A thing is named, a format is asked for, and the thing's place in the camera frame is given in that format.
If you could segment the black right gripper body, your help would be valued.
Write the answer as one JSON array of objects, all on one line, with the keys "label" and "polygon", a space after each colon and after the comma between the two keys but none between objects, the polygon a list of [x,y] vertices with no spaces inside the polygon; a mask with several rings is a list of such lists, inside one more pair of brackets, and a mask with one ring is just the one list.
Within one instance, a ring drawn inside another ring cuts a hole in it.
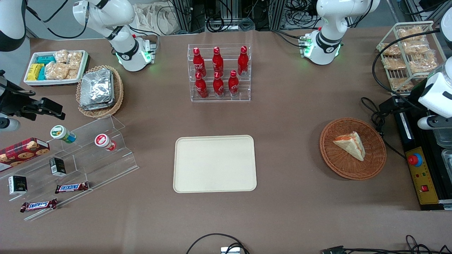
[{"label": "black right gripper body", "polygon": [[37,100],[33,99],[36,93],[24,90],[4,77],[5,71],[0,71],[0,108],[1,113],[7,116],[35,119],[39,113]]}]

